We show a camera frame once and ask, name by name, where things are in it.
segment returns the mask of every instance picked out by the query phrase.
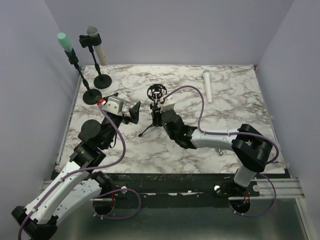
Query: table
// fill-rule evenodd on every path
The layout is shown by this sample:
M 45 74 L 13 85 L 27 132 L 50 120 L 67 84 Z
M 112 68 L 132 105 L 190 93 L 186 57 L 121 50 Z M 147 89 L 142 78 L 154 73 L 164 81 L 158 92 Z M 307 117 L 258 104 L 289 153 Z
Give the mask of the table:
M 139 123 L 122 124 L 120 131 L 124 136 L 127 152 L 119 164 L 104 169 L 106 173 L 235 173 L 240 166 L 237 156 L 223 150 L 220 156 L 214 148 L 183 149 L 170 140 L 162 127 L 153 127 L 142 137 L 138 134 L 152 122 L 147 89 L 152 84 L 163 84 L 172 91 L 180 86 L 192 85 L 205 93 L 202 72 L 211 73 L 213 104 L 205 103 L 201 126 L 206 130 L 236 129 L 243 123 L 251 124 L 263 135 L 275 139 L 268 112 L 258 85 L 253 66 L 185 66 L 185 65 L 108 65 L 101 67 L 103 74 L 112 78 L 112 84 L 102 89 L 102 96 L 115 92 L 125 100 L 125 105 L 141 101 Z M 97 76 L 94 66 L 86 66 L 84 76 L 91 88 Z M 103 120 L 96 105 L 86 105 L 82 95 L 86 91 L 81 84 L 74 111 L 62 148 L 59 169 L 61 170 L 74 147 L 80 143 L 77 138 L 82 124 L 95 119 Z M 196 126 L 201 109 L 201 99 L 196 91 L 185 88 L 174 95 L 175 111 L 188 125 Z M 115 148 L 104 150 L 106 158 L 100 165 L 116 161 L 122 153 L 121 141 Z M 265 173 L 284 173 L 282 158 L 278 163 L 269 164 Z

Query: purple-gray wall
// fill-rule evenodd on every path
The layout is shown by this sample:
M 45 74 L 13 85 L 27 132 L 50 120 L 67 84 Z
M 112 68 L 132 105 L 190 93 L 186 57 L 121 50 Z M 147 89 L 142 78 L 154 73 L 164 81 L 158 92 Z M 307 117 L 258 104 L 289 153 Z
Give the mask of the purple-gray wall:
M 293 0 L 45 0 L 92 65 L 79 35 L 98 28 L 110 64 L 257 64 Z
M 320 1 L 295 0 L 257 76 L 290 172 L 320 236 Z
M 78 80 L 43 0 L 0 2 L 0 239 L 53 170 Z

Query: black microphone stand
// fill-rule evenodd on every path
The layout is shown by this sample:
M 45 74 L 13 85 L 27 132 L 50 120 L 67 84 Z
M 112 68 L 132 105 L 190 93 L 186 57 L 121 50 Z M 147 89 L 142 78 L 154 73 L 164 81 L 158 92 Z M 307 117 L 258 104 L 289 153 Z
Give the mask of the black microphone stand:
M 94 53 L 94 48 L 93 48 L 93 46 L 98 46 L 101 44 L 100 35 L 98 34 L 97 37 L 90 37 L 89 35 L 80 35 L 79 42 L 83 48 L 86 48 L 86 47 L 89 48 L 89 52 L 91 53 L 94 61 L 95 70 L 98 72 L 98 76 L 93 81 L 94 86 L 97 89 L 108 88 L 112 83 L 112 79 L 109 75 L 101 74 L 100 66 L 97 63 L 95 53 Z
M 80 66 L 78 64 L 79 60 L 76 56 L 75 51 L 72 49 L 71 53 L 68 53 L 67 51 L 64 51 L 64 52 L 67 55 L 69 62 L 72 65 L 74 65 L 75 69 L 77 69 L 77 71 L 79 72 L 81 79 L 82 79 L 82 83 L 86 88 L 86 91 L 82 96 L 84 103 L 88 104 L 88 105 L 96 104 L 97 103 L 96 96 L 101 97 L 102 96 L 101 92 L 98 89 L 90 89 L 88 81 L 85 79 L 84 75 L 81 72 Z

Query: microphone clip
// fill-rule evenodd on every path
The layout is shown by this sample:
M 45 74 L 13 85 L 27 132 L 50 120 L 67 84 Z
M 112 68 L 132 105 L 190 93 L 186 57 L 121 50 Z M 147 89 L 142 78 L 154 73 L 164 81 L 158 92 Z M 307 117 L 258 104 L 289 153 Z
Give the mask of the microphone clip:
M 72 49 L 71 53 L 68 53 L 67 51 L 64 52 L 67 55 L 70 64 L 76 65 L 79 62 L 74 49 Z
M 89 35 L 80 35 L 79 42 L 83 48 L 99 46 L 102 43 L 99 33 L 96 37 L 90 37 Z

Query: metal screw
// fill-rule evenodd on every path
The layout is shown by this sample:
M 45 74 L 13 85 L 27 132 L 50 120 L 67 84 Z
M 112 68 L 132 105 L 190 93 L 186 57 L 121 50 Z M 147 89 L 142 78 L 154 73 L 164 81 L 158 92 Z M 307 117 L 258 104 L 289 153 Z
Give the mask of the metal screw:
M 220 189 L 221 187 L 219 186 L 219 185 L 215 185 L 214 186 L 214 191 L 218 194 L 218 193 L 220 193 L 220 191 L 221 191 L 221 189 Z
M 123 191 L 121 191 L 123 194 L 126 194 L 128 191 L 127 190 L 123 190 Z
M 260 187 L 259 187 L 258 185 L 253 185 L 252 189 L 253 189 L 253 191 L 255 191 L 255 192 L 259 192 Z

